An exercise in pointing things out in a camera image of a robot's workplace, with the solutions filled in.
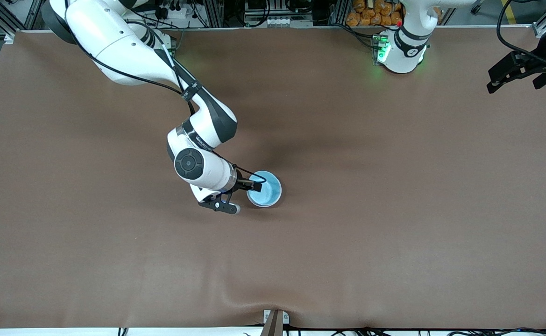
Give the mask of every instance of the wire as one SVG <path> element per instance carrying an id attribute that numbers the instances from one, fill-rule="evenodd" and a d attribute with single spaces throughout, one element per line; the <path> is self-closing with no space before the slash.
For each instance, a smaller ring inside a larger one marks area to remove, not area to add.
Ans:
<path id="1" fill-rule="evenodd" d="M 340 27 L 342 28 L 343 30 L 345 30 L 346 32 L 352 34 L 354 37 L 356 37 L 356 39 L 358 40 L 358 42 L 360 42 L 362 45 L 364 45 L 364 47 L 367 47 L 367 48 L 370 48 L 370 49 L 375 49 L 376 47 L 371 45 L 371 44 L 368 44 L 366 43 L 365 41 L 363 41 L 360 37 L 364 37 L 364 38 L 372 38 L 373 36 L 372 35 L 367 35 L 367 34 L 362 34 L 362 33 L 359 33 L 359 32 L 356 32 L 355 30 L 353 30 L 352 28 L 348 27 L 348 26 L 345 26 L 345 25 L 342 25 L 341 23 L 331 23 L 330 26 L 336 26 L 336 27 Z"/>
<path id="2" fill-rule="evenodd" d="M 290 0 L 285 0 L 285 6 L 287 7 L 287 9 L 297 14 L 309 13 L 310 11 L 312 11 L 312 4 L 313 2 L 311 1 L 311 4 L 309 7 L 297 8 L 297 7 L 292 7 L 290 5 Z"/>
<path id="3" fill-rule="evenodd" d="M 185 33 L 185 30 L 181 30 L 181 36 L 179 37 L 179 40 L 177 40 L 177 43 L 175 44 L 175 51 L 181 48 L 181 41 L 184 39 L 184 33 Z"/>
<path id="4" fill-rule="evenodd" d="M 204 28 L 208 28 L 208 25 L 205 23 L 204 19 L 202 19 L 202 15 L 200 15 L 200 13 L 198 13 L 198 8 L 196 7 L 196 1 L 195 0 L 189 0 L 189 4 L 192 7 L 192 9 L 194 10 L 194 14 L 196 14 L 196 17 L 198 17 L 198 21 L 200 21 L 200 23 L 202 23 L 202 26 L 204 26 Z"/>
<path id="5" fill-rule="evenodd" d="M 132 78 L 132 79 L 136 79 L 138 81 L 142 81 L 142 82 L 145 82 L 145 83 L 149 83 L 149 84 L 153 84 L 153 85 L 157 85 L 157 86 L 160 86 L 160 87 L 164 87 L 168 90 L 171 90 L 179 95 L 181 95 L 181 91 L 175 89 L 174 87 L 171 87 L 171 86 L 168 86 L 168 85 L 165 85 L 165 84 L 162 84 L 162 83 L 159 83 L 159 82 L 155 82 L 155 81 L 151 81 L 150 79 L 146 79 L 146 78 L 141 78 L 141 77 L 138 77 L 138 76 L 134 76 L 132 74 L 128 74 L 126 72 L 123 72 L 123 71 L 120 71 L 120 70 L 117 70 L 111 66 L 108 66 L 107 64 L 104 64 L 103 62 L 101 62 L 100 60 L 96 59 L 94 56 L 92 56 L 91 53 L 89 53 L 86 49 L 84 49 L 84 47 L 82 47 L 82 45 L 80 44 L 80 41 L 78 41 L 78 39 L 76 38 L 76 36 L 74 34 L 71 34 L 72 38 L 74 38 L 74 41 L 76 42 L 76 44 L 80 47 L 80 49 L 89 57 L 91 58 L 94 62 L 104 66 L 105 68 L 113 71 L 113 72 L 116 72 L 117 74 L 120 74 L 120 75 L 123 75 L 123 76 L 126 76 L 126 77 L 129 77 L 129 78 Z M 161 38 L 156 35 L 156 38 L 162 42 Z M 191 102 L 188 102 L 188 107 L 190 109 L 190 115 L 193 115 L 194 114 L 194 106 L 192 105 Z"/>
<path id="6" fill-rule="evenodd" d="M 532 329 L 532 328 L 516 328 L 511 330 L 504 330 L 502 332 L 494 332 L 493 330 L 471 330 L 470 332 L 452 331 L 447 336 L 463 335 L 463 336 L 503 336 L 512 332 L 533 332 L 535 334 L 546 335 L 546 330 Z"/>
<path id="7" fill-rule="evenodd" d="M 225 159 L 225 158 L 222 157 L 219 153 L 217 153 L 217 152 L 215 152 L 215 151 L 211 151 L 211 153 L 213 153 L 214 155 L 220 157 L 221 159 L 224 159 L 225 161 L 229 162 L 229 164 L 231 164 L 233 168 L 237 168 L 238 170 L 241 170 L 241 171 L 243 171 L 243 172 L 245 172 L 245 173 L 248 173 L 248 174 L 250 174 L 250 175 L 254 175 L 254 176 L 256 176 L 257 178 L 261 178 L 261 179 L 262 179 L 262 182 L 255 181 L 256 183 L 265 183 L 265 182 L 267 181 L 266 178 L 264 178 L 264 177 L 262 177 L 262 176 L 260 176 L 260 175 L 258 175 L 258 174 L 256 174 L 256 173 L 252 173 L 252 172 L 249 171 L 249 170 L 245 170 L 244 168 L 241 168 L 240 166 L 237 166 L 237 164 L 232 163 L 232 162 L 229 161 L 228 159 Z"/>
<path id="8" fill-rule="evenodd" d="M 269 18 L 269 14 L 271 13 L 271 4 L 269 2 L 269 0 L 262 0 L 264 2 L 264 7 L 262 7 L 262 18 L 260 19 L 260 21 L 258 21 L 258 23 L 256 25 L 251 25 L 249 23 L 246 23 L 241 17 L 240 17 L 240 14 L 243 12 L 244 14 L 246 13 L 246 9 L 244 7 L 241 7 L 241 9 L 238 11 L 237 10 L 237 5 L 242 2 L 242 0 L 236 0 L 235 2 L 235 11 L 236 11 L 236 19 L 237 21 L 239 21 L 239 23 L 241 23 L 242 26 L 246 27 L 246 28 L 255 28 L 255 27 L 258 27 L 260 25 L 262 25 L 263 23 L 265 23 L 267 21 L 267 19 Z"/>
<path id="9" fill-rule="evenodd" d="M 517 46 L 509 43 L 508 41 L 506 41 L 503 38 L 503 36 L 501 36 L 501 21 L 503 20 L 503 16 L 505 15 L 505 11 L 510 6 L 512 1 L 514 1 L 514 0 L 507 0 L 505 2 L 505 4 L 503 5 L 503 8 L 501 9 L 501 12 L 499 13 L 499 18 L 497 19 L 497 39 L 499 39 L 499 42 L 501 42 L 506 47 L 508 47 L 508 48 L 510 48 L 512 50 L 518 51 L 520 53 L 523 53 L 523 54 L 525 54 L 525 55 L 527 55 L 527 56 L 529 56 L 531 58 L 534 58 L 534 59 L 536 59 L 537 61 L 539 61 L 539 62 L 541 62 L 543 64 L 546 64 L 546 59 L 544 59 L 542 57 L 539 57 L 537 55 L 534 55 L 530 51 L 527 51 L 525 49 L 522 49 L 521 47 L 517 47 Z"/>
<path id="10" fill-rule="evenodd" d="M 138 12 L 132 10 L 132 9 L 130 9 L 130 11 L 132 11 L 134 14 L 136 14 L 136 15 L 138 15 L 138 16 L 140 16 L 140 17 L 145 18 L 146 20 L 150 20 L 150 21 L 152 21 L 152 22 L 157 22 L 157 23 L 160 23 L 160 24 L 162 24 L 162 25 L 168 25 L 168 26 L 171 27 L 171 28 L 176 28 L 176 29 L 181 30 L 181 28 L 179 28 L 179 27 L 177 27 L 177 26 L 175 26 L 175 25 L 172 25 L 171 23 L 166 23 L 166 22 L 164 22 L 164 21 L 163 21 L 163 22 L 160 22 L 160 21 L 158 21 L 158 20 L 156 20 L 156 19 L 153 19 L 153 18 L 151 18 L 151 17 L 144 16 L 144 15 L 142 15 L 141 13 L 138 13 Z"/>

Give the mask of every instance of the brown tablecloth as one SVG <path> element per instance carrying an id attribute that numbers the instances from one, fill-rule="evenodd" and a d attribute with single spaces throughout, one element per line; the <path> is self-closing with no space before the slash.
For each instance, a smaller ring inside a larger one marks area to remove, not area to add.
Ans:
<path id="1" fill-rule="evenodd" d="M 507 29 L 522 45 L 529 29 Z M 546 328 L 546 88 L 489 95 L 508 52 L 438 29 L 413 73 L 329 29 L 190 32 L 178 58 L 234 110 L 219 152 L 283 183 L 196 205 L 174 93 L 111 83 L 53 34 L 0 55 L 0 327 Z"/>

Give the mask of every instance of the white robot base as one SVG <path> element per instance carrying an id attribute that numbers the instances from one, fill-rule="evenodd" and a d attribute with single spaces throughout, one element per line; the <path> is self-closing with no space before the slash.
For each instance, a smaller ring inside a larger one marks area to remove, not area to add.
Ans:
<path id="1" fill-rule="evenodd" d="M 405 46 L 396 30 L 385 30 L 380 33 L 383 40 L 380 49 L 376 52 L 376 63 L 382 64 L 387 70 L 396 74 L 407 74 L 416 68 L 424 58 L 426 41 L 416 47 Z"/>

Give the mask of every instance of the black cable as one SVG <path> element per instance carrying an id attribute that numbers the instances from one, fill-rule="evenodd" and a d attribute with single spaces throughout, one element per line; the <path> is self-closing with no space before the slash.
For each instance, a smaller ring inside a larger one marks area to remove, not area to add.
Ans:
<path id="1" fill-rule="evenodd" d="M 310 4 L 309 7 L 296 8 L 296 7 L 290 6 L 290 0 L 285 0 L 285 6 L 287 7 L 287 9 L 289 9 L 290 11 L 292 11 L 294 13 L 297 13 L 297 14 L 305 14 L 305 13 L 311 12 L 312 11 L 312 4 L 313 4 L 313 2 L 311 1 L 311 4 Z"/>
<path id="2" fill-rule="evenodd" d="M 171 23 L 160 22 L 160 21 L 158 21 L 158 20 L 156 20 L 156 19 L 153 19 L 153 18 L 151 18 L 151 17 L 147 17 L 147 16 L 145 16 L 145 15 L 142 15 L 141 13 L 138 13 L 138 12 L 132 10 L 132 9 L 130 9 L 130 11 L 134 12 L 134 14 L 136 14 L 136 15 L 138 15 L 138 16 L 140 16 L 140 17 L 146 19 L 146 20 L 150 20 L 150 21 L 152 21 L 152 22 L 159 22 L 159 23 L 161 23 L 162 25 L 168 25 L 168 26 L 171 27 L 171 28 L 176 28 L 176 29 L 181 30 L 181 28 L 179 28 L 179 27 L 177 27 L 177 26 L 175 26 L 175 25 L 172 25 Z"/>
<path id="3" fill-rule="evenodd" d="M 269 18 L 269 14 L 271 13 L 271 4 L 269 2 L 269 0 L 262 0 L 264 2 L 264 7 L 262 7 L 262 18 L 260 19 L 260 21 L 258 21 L 258 23 L 256 25 L 250 25 L 249 23 L 246 23 L 244 21 L 244 19 L 242 19 L 240 17 L 241 13 L 245 13 L 246 12 L 246 9 L 244 8 L 244 6 L 241 7 L 240 10 L 237 10 L 237 5 L 240 3 L 240 2 L 243 2 L 244 0 L 236 0 L 235 2 L 235 12 L 236 12 L 236 19 L 237 21 L 239 21 L 239 23 L 246 27 L 246 28 L 255 28 L 255 27 L 258 27 L 260 25 L 262 25 L 263 23 L 265 23 L 267 21 L 267 19 Z"/>
<path id="4" fill-rule="evenodd" d="M 511 330 L 504 330 L 502 332 L 494 332 L 492 330 L 480 330 L 480 333 L 478 334 L 478 331 L 473 330 L 470 332 L 463 332 L 463 331 L 452 331 L 447 336 L 455 336 L 455 335 L 463 335 L 463 336 L 503 336 L 506 334 L 510 334 L 512 332 L 533 332 L 535 334 L 543 334 L 546 335 L 546 330 L 540 330 L 540 329 L 532 329 L 532 328 L 516 328 Z"/>
<path id="5" fill-rule="evenodd" d="M 194 14 L 196 14 L 196 17 L 198 17 L 198 21 L 200 21 L 200 23 L 202 23 L 202 26 L 204 26 L 204 28 L 208 28 L 208 25 L 204 22 L 204 19 L 202 19 L 202 15 L 200 15 L 200 13 L 198 13 L 198 7 L 196 6 L 196 1 L 195 0 L 189 0 L 189 4 L 192 7 L 192 10 L 194 11 Z"/>
<path id="6" fill-rule="evenodd" d="M 129 78 L 132 78 L 132 79 L 136 79 L 138 81 L 142 81 L 142 82 L 145 82 L 145 83 L 149 83 L 149 84 L 153 84 L 153 85 L 157 85 L 157 86 L 160 86 L 160 87 L 164 87 L 168 90 L 171 90 L 179 95 L 181 95 L 181 91 L 175 89 L 174 87 L 171 87 L 171 86 L 168 86 L 168 85 L 165 85 L 165 84 L 162 84 L 162 83 L 159 83 L 159 82 L 155 82 L 155 81 L 151 81 L 150 79 L 146 79 L 146 78 L 141 78 L 141 77 L 138 77 L 138 76 L 134 76 L 132 74 L 128 74 L 126 72 L 123 72 L 123 71 L 119 71 L 111 66 L 108 66 L 107 64 L 104 64 L 103 62 L 101 62 L 100 60 L 96 59 L 94 56 L 92 56 L 91 53 L 89 53 L 86 49 L 84 49 L 84 47 L 82 47 L 82 45 L 80 44 L 80 41 L 78 41 L 78 39 L 76 38 L 76 36 L 74 34 L 71 34 L 72 38 L 74 39 L 74 41 L 76 42 L 76 44 L 80 47 L 80 49 L 89 57 L 91 58 L 94 62 L 104 66 L 105 68 L 113 71 L 113 72 L 116 72 L 117 74 L 120 74 L 120 75 L 123 75 L 123 76 L 126 76 L 126 77 L 129 77 Z M 157 39 L 162 43 L 163 41 L 161 40 L 161 38 L 155 34 L 155 36 L 157 37 Z M 193 115 L 194 114 L 194 106 L 192 106 L 192 103 L 191 102 L 188 102 L 188 107 L 190 109 L 190 115 Z"/>
<path id="7" fill-rule="evenodd" d="M 160 38 L 160 36 L 159 36 L 158 34 L 156 34 L 156 33 L 155 33 L 150 27 L 148 27 L 147 25 L 143 25 L 143 26 L 145 26 L 147 29 L 149 29 L 149 30 L 151 31 L 151 33 L 157 38 L 157 40 L 159 40 L 159 42 L 160 42 L 162 45 L 164 45 L 164 42 L 162 41 L 162 39 Z M 78 43 L 78 41 L 76 40 L 76 37 L 75 37 L 75 36 L 74 36 L 74 40 L 76 41 L 76 43 L 77 43 L 78 45 L 80 45 L 80 44 Z M 81 45 L 80 45 L 80 48 L 81 48 L 85 53 L 87 53 L 87 51 L 85 51 L 85 49 L 84 49 Z M 93 60 L 96 60 L 96 59 L 94 59 L 94 57 L 92 57 L 92 55 L 90 55 L 89 53 L 87 53 L 87 55 L 89 55 L 89 57 L 92 58 Z M 108 66 L 106 66 L 106 67 L 107 67 L 108 69 L 112 70 L 112 71 L 118 72 L 117 70 L 113 70 L 113 68 L 110 68 L 110 67 L 108 67 Z M 175 66 L 174 64 L 171 64 L 170 67 L 173 69 L 173 72 L 175 73 L 175 77 L 177 78 L 177 83 L 179 84 L 179 88 L 180 88 L 182 91 L 185 90 L 185 89 L 183 88 L 183 85 L 181 85 L 181 80 L 179 79 L 179 73 L 177 72 L 177 66 Z M 129 76 L 129 77 L 132 77 L 132 75 L 125 74 L 125 73 L 121 73 L 121 72 L 119 72 L 119 74 L 127 75 L 127 76 Z M 181 92 L 175 90 L 175 89 L 172 88 L 172 87 L 169 87 L 169 88 L 170 88 L 171 90 L 176 91 L 177 93 L 179 93 L 179 94 L 181 95 Z M 188 102 L 188 106 L 189 106 L 189 108 L 190 108 L 190 116 L 192 116 L 192 115 L 195 113 L 195 112 L 194 112 L 194 106 L 192 105 L 192 102 Z M 218 156 L 218 157 L 220 157 L 221 159 L 224 159 L 226 162 L 229 162 L 234 168 L 237 168 L 238 170 L 241 170 L 241 171 L 246 172 L 246 173 L 248 173 L 248 174 L 250 174 L 250 175 L 254 175 L 254 176 L 258 177 L 258 178 L 261 178 L 261 179 L 262 179 L 262 182 L 256 181 L 257 183 L 265 183 L 265 182 L 267 181 L 266 178 L 264 178 L 264 177 L 262 177 L 262 176 L 260 176 L 260 175 L 258 175 L 258 174 L 256 174 L 256 173 L 252 173 L 252 172 L 250 172 L 249 170 L 245 170 L 244 168 L 241 168 L 240 166 L 237 166 L 237 164 L 231 163 L 228 159 L 225 159 L 224 157 L 222 157 L 221 155 L 219 155 L 219 153 L 217 153 L 217 152 L 215 152 L 215 151 L 212 151 L 212 152 L 215 153 L 215 155 Z M 228 199 L 227 199 L 227 203 L 229 202 L 229 200 L 230 200 L 231 198 L 232 198 L 232 193 L 229 194 L 229 197 L 228 197 Z"/>
<path id="8" fill-rule="evenodd" d="M 355 30 L 353 30 L 352 28 L 346 26 L 346 25 L 342 25 L 341 23 L 331 23 L 330 26 L 335 26 L 335 27 L 340 27 L 342 28 L 343 30 L 345 30 L 346 32 L 352 34 L 354 37 L 356 37 L 356 39 L 358 40 L 358 42 L 360 42 L 362 45 L 364 45 L 365 47 L 367 48 L 370 48 L 370 49 L 376 49 L 375 46 L 371 45 L 371 44 L 368 44 L 366 43 L 365 41 L 361 40 L 360 37 L 364 37 L 364 38 L 373 38 L 373 35 L 367 35 L 367 34 L 362 34 L 360 32 L 356 32 Z"/>
<path id="9" fill-rule="evenodd" d="M 542 58 L 542 57 L 539 57 L 537 55 L 534 55 L 533 53 L 531 53 L 530 51 L 527 51 L 525 49 L 522 49 L 521 47 L 517 47 L 511 43 L 509 43 L 508 41 L 506 41 L 503 36 L 501 36 L 501 21 L 503 20 L 503 16 L 505 15 L 505 11 L 507 10 L 507 8 L 510 6 L 511 2 L 513 0 L 507 0 L 505 2 L 505 4 L 503 5 L 503 8 L 501 9 L 501 12 L 499 13 L 499 18 L 497 19 L 497 39 L 499 39 L 499 42 L 501 42 L 503 45 L 505 45 L 506 47 L 512 49 L 512 50 L 515 50 L 515 51 L 518 51 L 520 53 L 523 53 L 531 58 L 534 58 L 536 60 L 538 60 L 539 62 L 543 63 L 543 64 L 546 64 L 546 59 Z"/>

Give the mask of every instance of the green light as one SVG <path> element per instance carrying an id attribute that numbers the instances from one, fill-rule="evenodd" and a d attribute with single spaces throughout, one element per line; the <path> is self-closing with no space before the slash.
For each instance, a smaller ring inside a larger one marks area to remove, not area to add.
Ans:
<path id="1" fill-rule="evenodd" d="M 379 57 L 377 58 L 377 61 L 384 62 L 387 60 L 387 55 L 391 51 L 391 43 L 386 42 L 385 45 L 381 48 L 379 51 Z"/>

